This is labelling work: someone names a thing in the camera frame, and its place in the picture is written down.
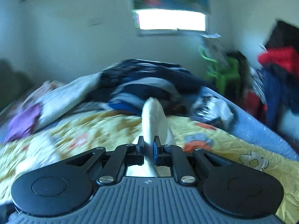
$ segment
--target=bright window opening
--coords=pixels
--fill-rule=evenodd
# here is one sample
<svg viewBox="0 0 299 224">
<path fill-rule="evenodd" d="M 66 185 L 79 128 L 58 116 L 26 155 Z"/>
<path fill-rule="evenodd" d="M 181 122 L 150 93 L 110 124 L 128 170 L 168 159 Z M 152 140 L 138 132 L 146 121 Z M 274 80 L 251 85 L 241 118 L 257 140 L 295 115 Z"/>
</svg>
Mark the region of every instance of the bright window opening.
<svg viewBox="0 0 299 224">
<path fill-rule="evenodd" d="M 143 30 L 183 29 L 206 31 L 206 15 L 203 13 L 164 9 L 145 9 L 136 12 L 139 17 L 140 29 Z"/>
</svg>

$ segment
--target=red cloth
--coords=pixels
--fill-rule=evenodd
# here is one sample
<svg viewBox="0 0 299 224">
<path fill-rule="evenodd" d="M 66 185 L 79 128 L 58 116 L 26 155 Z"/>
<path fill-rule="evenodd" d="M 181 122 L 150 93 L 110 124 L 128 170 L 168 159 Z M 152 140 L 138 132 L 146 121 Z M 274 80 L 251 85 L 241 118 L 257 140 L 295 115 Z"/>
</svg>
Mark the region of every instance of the red cloth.
<svg viewBox="0 0 299 224">
<path fill-rule="evenodd" d="M 289 73 L 299 77 L 299 54 L 293 47 L 269 49 L 258 56 L 261 65 L 275 63 Z"/>
</svg>

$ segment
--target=green chair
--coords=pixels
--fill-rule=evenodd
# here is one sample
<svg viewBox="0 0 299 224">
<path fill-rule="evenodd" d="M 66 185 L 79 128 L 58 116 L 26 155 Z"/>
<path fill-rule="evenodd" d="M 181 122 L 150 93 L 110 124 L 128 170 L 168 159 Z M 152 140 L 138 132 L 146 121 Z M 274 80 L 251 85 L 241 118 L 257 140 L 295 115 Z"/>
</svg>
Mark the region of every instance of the green chair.
<svg viewBox="0 0 299 224">
<path fill-rule="evenodd" d="M 207 77 L 215 78 L 216 87 L 219 90 L 219 93 L 224 96 L 228 82 L 234 82 L 235 97 L 236 99 L 238 99 L 240 95 L 241 85 L 239 61 L 235 58 L 228 57 L 227 60 L 230 66 L 228 68 L 222 69 L 218 61 L 207 56 L 206 50 L 203 46 L 200 46 L 198 50 L 202 58 L 204 58 L 209 63 Z"/>
</svg>

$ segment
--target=wall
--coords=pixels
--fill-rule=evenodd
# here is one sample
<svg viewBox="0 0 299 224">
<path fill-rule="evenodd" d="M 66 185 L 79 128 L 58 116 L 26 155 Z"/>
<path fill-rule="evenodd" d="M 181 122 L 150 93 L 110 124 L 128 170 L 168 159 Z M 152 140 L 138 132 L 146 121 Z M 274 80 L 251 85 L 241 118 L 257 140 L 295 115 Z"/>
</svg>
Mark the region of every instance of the wall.
<svg viewBox="0 0 299 224">
<path fill-rule="evenodd" d="M 234 48 L 256 67 L 277 18 L 299 26 L 299 0 L 230 0 Z"/>
<path fill-rule="evenodd" d="M 180 63 L 197 76 L 206 64 L 199 36 L 139 37 L 132 0 L 28 0 L 24 3 L 26 53 L 36 81 L 71 81 L 128 58 Z M 211 0 L 209 32 L 231 48 L 228 6 Z M 100 25 L 89 26 L 94 21 Z"/>
<path fill-rule="evenodd" d="M 0 58 L 7 58 L 13 69 L 28 72 L 23 16 L 19 0 L 0 0 Z"/>
</svg>

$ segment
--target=metal screw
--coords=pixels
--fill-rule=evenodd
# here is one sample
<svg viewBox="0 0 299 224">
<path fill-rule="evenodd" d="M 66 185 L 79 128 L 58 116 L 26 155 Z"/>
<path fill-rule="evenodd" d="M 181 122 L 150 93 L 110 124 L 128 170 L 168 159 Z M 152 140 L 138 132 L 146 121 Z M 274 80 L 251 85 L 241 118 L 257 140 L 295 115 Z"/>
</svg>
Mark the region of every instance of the metal screw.
<svg viewBox="0 0 299 224">
<path fill-rule="evenodd" d="M 195 182 L 195 178 L 193 176 L 183 176 L 181 181 L 186 184 L 191 184 Z"/>
<path fill-rule="evenodd" d="M 99 182 L 102 184 L 110 184 L 113 182 L 113 177 L 111 176 L 102 176 L 99 178 Z"/>
</svg>

